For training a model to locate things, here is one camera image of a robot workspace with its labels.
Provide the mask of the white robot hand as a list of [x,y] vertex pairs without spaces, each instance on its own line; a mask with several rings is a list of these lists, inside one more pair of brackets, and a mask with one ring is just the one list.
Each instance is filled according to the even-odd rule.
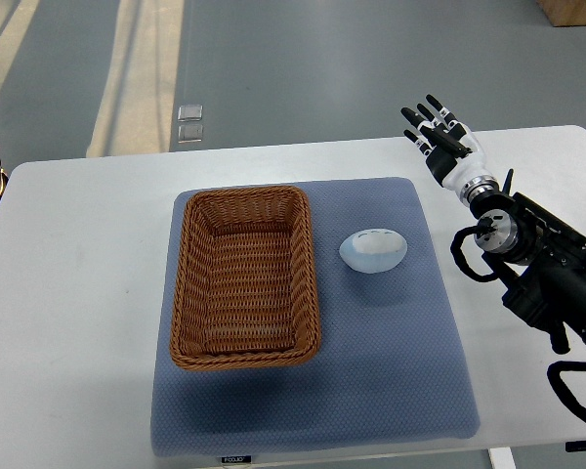
[[419,103],[417,111],[403,107],[400,112],[407,122],[424,137],[404,130],[403,135],[426,156],[426,165],[434,179],[445,189],[464,192],[475,179],[493,180],[485,167],[486,155],[465,124],[432,94],[426,95],[428,105]]

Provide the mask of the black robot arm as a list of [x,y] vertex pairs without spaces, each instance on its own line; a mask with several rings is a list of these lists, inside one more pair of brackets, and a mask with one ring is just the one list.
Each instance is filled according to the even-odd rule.
[[568,352],[569,329],[586,345],[586,237],[525,195],[511,193],[510,179],[497,182],[474,133],[434,96],[426,100],[402,109],[411,126],[404,135],[424,155],[436,182],[476,218],[468,232],[491,271],[473,271],[460,234],[451,247],[455,264],[476,281],[501,280],[504,306],[548,333],[555,353]]

